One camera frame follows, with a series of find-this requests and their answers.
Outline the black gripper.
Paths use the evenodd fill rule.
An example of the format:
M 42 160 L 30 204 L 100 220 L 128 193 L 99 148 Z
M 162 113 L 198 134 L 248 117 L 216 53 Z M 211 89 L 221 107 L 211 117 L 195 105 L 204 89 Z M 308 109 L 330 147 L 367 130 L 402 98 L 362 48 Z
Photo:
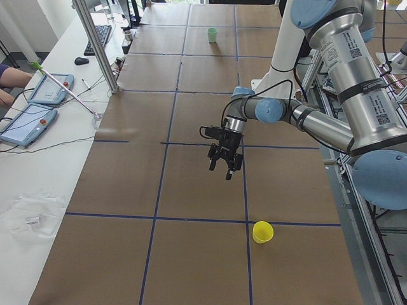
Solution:
M 231 180 L 233 173 L 240 170 L 243 161 L 243 155 L 237 153 L 242 134 L 226 130 L 226 138 L 219 141 L 219 144 L 211 144 L 208 152 L 210 159 L 209 170 L 214 171 L 218 159 L 224 159 L 228 165 L 226 180 Z

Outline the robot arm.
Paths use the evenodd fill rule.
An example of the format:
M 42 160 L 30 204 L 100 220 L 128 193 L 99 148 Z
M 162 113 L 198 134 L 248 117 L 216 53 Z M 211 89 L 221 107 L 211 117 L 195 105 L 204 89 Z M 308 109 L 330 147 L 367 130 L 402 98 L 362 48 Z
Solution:
M 227 164 L 227 179 L 242 166 L 238 153 L 244 126 L 284 121 L 330 149 L 350 156 L 352 182 L 369 203 L 387 210 L 406 208 L 406 125 L 396 112 L 387 83 L 366 43 L 375 33 L 374 1 L 284 1 L 282 24 L 268 73 L 250 88 L 238 86 L 220 126 L 203 126 L 211 139 L 209 168 Z M 318 56 L 309 73 L 323 72 L 323 90 L 343 119 L 294 97 L 295 71 L 311 50 Z

